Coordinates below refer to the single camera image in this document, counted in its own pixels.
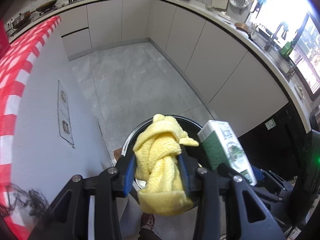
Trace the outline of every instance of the green and white box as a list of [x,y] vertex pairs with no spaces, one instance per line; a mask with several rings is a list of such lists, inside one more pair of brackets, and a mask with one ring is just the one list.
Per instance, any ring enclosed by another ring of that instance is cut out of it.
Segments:
[[198,137],[212,170],[220,163],[228,163],[251,185],[257,184],[248,158],[228,122],[209,120],[198,132]]

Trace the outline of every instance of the red and white checkered tablecloth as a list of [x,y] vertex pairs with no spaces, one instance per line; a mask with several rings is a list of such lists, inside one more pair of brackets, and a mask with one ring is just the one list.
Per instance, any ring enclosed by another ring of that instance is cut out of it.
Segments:
[[[11,182],[12,143],[19,104],[33,64],[61,22],[54,16],[35,26],[11,44],[0,60],[0,203],[7,205],[6,186]],[[19,240],[28,238],[19,212],[4,219]]]

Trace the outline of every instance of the countertop edge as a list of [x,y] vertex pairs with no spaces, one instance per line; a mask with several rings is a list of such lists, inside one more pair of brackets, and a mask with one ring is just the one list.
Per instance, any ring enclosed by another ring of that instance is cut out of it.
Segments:
[[[34,22],[30,23],[28,26],[26,26],[24,29],[22,29],[19,33],[17,33],[16,36],[12,37],[12,39],[9,41],[12,43],[14,40],[16,40],[19,36],[21,36],[23,33],[34,27],[35,25],[39,24],[40,22],[43,22],[44,20],[60,14],[64,11],[70,10],[75,7],[79,7],[81,5],[86,5],[93,2],[99,2],[103,0],[84,0],[81,2],[77,2],[71,5],[64,6],[62,8],[59,8],[44,17],[41,17],[40,19],[35,20]],[[222,29],[225,29],[227,32],[233,34],[236,36],[241,42],[243,42],[248,48],[251,49],[252,52],[254,52],[258,57],[260,57],[265,64],[269,67],[269,69],[274,73],[276,78],[280,81],[280,83],[283,85],[285,90],[287,91],[288,95],[292,99],[292,102],[294,103],[299,116],[302,120],[303,126],[306,130],[306,132],[309,132],[311,130],[311,125],[309,122],[309,113],[308,109],[306,108],[304,102],[302,99],[300,99],[299,95],[297,94],[295,88],[294,88],[294,81],[290,80],[288,82],[286,78],[283,76],[283,74],[280,72],[280,70],[275,66],[270,59],[265,55],[265,52],[263,52],[257,45],[255,45],[252,41],[250,41],[246,36],[244,36],[240,31],[236,30],[232,25],[226,23],[223,21],[223,18],[220,17],[218,14],[214,12],[210,12],[205,9],[205,5],[203,3],[197,2],[195,0],[190,1],[184,1],[184,0],[162,0],[167,1],[169,3],[176,4],[178,6],[184,7],[186,9],[189,9],[197,14],[200,14],[204,18],[207,18],[208,20],[218,24]]]

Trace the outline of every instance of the checkered shoe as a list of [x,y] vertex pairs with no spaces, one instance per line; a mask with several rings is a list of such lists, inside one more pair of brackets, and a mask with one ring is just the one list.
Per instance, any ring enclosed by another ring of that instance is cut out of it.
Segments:
[[141,216],[140,229],[149,229],[153,230],[155,225],[155,216],[153,214],[144,213]]

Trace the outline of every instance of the green bottle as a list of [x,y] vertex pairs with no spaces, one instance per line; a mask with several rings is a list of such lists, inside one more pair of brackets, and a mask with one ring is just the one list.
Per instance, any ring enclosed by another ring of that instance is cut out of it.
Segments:
[[280,50],[280,55],[284,58],[287,59],[291,52],[293,51],[293,44],[294,39],[291,42],[287,42],[283,48]]

